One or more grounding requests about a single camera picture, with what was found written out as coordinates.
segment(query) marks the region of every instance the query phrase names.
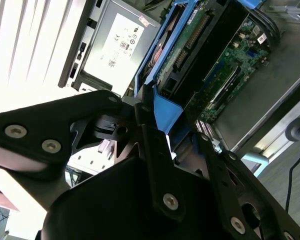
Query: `black mounting arm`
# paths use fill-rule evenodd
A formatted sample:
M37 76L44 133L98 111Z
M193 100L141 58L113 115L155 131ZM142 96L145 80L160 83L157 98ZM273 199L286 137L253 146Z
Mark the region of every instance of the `black mounting arm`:
M32 179L58 178L72 154L116 141L116 164L55 201L43 240L300 239L246 166L232 152L217 154L207 136L182 142L189 149L182 163L199 164L174 165L152 88L142 86L137 98L131 106L99 90L0 114L0 168Z

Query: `black plastic part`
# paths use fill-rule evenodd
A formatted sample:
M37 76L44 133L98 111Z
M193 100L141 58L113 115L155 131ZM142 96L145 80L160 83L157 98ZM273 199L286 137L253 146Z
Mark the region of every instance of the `black plastic part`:
M86 25L87 25L88 27L93 28L93 29L96 29L97 24L98 24L98 23L97 23L95 20L91 19L91 18L88 18L88 21L87 21L87 23L86 23Z
M0 113L0 148L23 156L0 158L0 167L41 180L57 178L79 143L83 149L101 142L93 132L87 133L89 123L105 112L119 114L122 107L123 103L115 94L100 90ZM11 138L5 134L9 125L21 125L27 134ZM49 139L61 144L59 152L49 153L42 149L42 143Z
M96 6L97 8L100 8L102 2L103 2L103 0L97 0L95 6Z
M157 199L153 198L153 184L157 184L156 188L167 185L148 178L149 162L134 152L126 160L65 192L46 216L42 240L89 240L95 236L132 240L259 240L254 232L256 224L261 228L263 240L284 240L284 232L289 232L294 239L300 237L300 227L243 162L230 158L229 151L217 155L211 142L204 141L200 135L192 136L190 151L197 152L202 162L206 161L209 180L203 177L204 169L197 174L176 166L168 171L163 169L162 174L166 175L161 175L165 180L171 175L178 179L182 206L186 210L182 221L171 221L164 211L158 212L153 206L151 199ZM236 184L230 172L235 175ZM163 203L163 199L157 200L155 203ZM247 203L259 214L258 223L251 222L245 210ZM232 217L242 222L244 234L232 226Z
M286 127L285 137L292 142L300 141L300 117Z
M176 167L172 173L184 195L181 223L153 209L147 164L132 156L64 193L46 216L42 240L230 239L209 182Z
M72 87L79 91L82 83L87 84L88 86L91 86L97 90L107 89L111 91L113 87L109 83L102 81L101 79L94 77L83 70L77 75Z

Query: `silver screw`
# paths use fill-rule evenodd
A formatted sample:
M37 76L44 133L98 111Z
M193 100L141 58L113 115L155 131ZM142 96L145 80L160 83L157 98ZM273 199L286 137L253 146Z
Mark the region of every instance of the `silver screw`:
M236 155L234 155L232 152L229 153L229 157L232 159L232 160L236 160Z
M166 193L163 196L163 203L170 209L170 210L177 210L179 207L178 200L175 196L170 193Z
M27 135L27 129L25 129L23 126L20 125L10 125L7 126L4 130L4 133L14 139L20 139L23 138L25 135Z
M201 137L203 138L203 140L209 141L209 138L207 137L207 135L201 134Z
M147 112L150 112L150 109L147 106L142 106L142 109L147 111Z
M285 231L283 234L287 240L295 240L287 231Z
M117 102L117 99L113 96L108 97L108 99L112 102L115 102L115 103Z
M51 154L56 154L61 150L60 142L53 139L45 140L41 146L44 151Z
M238 219L236 218L235 216L233 216L231 218L231 225L232 227L240 234L245 234L246 233L246 229L245 229L245 226L244 224Z

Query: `black cable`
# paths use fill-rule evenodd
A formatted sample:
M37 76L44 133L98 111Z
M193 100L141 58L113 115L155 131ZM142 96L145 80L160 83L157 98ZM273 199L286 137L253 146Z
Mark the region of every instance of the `black cable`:
M249 18L254 23L256 23L259 26L259 28L264 32L268 39L270 49L274 49L275 46L278 45L278 40L274 38L273 34L271 34L271 32L266 28L266 26L264 26L264 24L261 21L259 21L256 17L254 17L253 15L249 15Z
M254 9L254 11L261 17L263 18L273 29L276 33L279 34L280 36L280 30L277 26L277 24L267 15L265 14L263 11L259 10L259 9Z
M285 211L287 213L289 212L289 204L290 204L290 197L291 197L292 180L293 180L292 173L293 173L293 170L298 166L299 163L300 163L300 157L289 170L288 193L287 193L286 202L285 202Z
M278 45L280 41L280 32L276 31L275 28L273 28L261 15L259 15L254 10L249 10L250 14L249 17L253 19L254 22L256 22L262 30L266 31L264 32L267 38L272 37L274 39L275 45Z

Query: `circuit board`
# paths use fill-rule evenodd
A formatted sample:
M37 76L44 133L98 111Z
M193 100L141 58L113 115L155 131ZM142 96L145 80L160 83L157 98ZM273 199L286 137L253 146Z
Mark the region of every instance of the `circuit board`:
M203 80L203 88L189 102L185 109L189 120L212 123L253 72L268 65L269 53L266 35L247 19Z
M208 0L201 1L198 6L193 10L190 18L188 19L182 33L175 42L169 55L164 61L161 69L155 77L155 81L160 83L173 70L173 67L179 68L187 56L187 49L190 50L198 38L200 32L205 27L209 20L209 15L206 12L206 5Z

